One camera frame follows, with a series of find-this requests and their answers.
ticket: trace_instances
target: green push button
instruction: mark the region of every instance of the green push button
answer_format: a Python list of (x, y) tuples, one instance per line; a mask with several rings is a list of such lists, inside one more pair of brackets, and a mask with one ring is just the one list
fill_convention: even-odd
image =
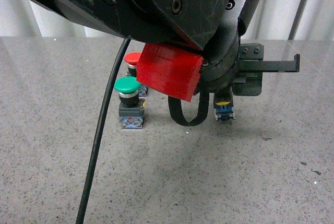
[(141, 84), (136, 81), (135, 77), (123, 77), (116, 81), (115, 90), (124, 94), (134, 93), (140, 88)]

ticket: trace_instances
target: red 3d-printed part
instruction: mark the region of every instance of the red 3d-printed part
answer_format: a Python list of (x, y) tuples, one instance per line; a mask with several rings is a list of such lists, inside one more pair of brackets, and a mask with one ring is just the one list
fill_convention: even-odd
[(130, 65), (136, 66), (141, 53), (129, 53), (124, 57), (124, 61)]
[(191, 101), (204, 59), (167, 44), (146, 44), (137, 63), (137, 80), (154, 90)]

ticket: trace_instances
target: table surface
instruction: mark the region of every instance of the table surface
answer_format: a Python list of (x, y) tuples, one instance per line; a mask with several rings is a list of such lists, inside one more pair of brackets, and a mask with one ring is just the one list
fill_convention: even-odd
[[(0, 38), (1, 223), (75, 222), (121, 41)], [(301, 71), (264, 74), (234, 121), (211, 104), (179, 126), (150, 90), (143, 129), (121, 129), (113, 94), (85, 223), (334, 223), (334, 42), (258, 42), (265, 60), (300, 53)]]

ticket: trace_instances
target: red push button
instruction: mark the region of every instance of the red push button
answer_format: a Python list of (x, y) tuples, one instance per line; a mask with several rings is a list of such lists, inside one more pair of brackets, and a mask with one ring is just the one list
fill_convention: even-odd
[(140, 56), (141, 53), (129, 53), (124, 57), (124, 61), (130, 65), (136, 66)]

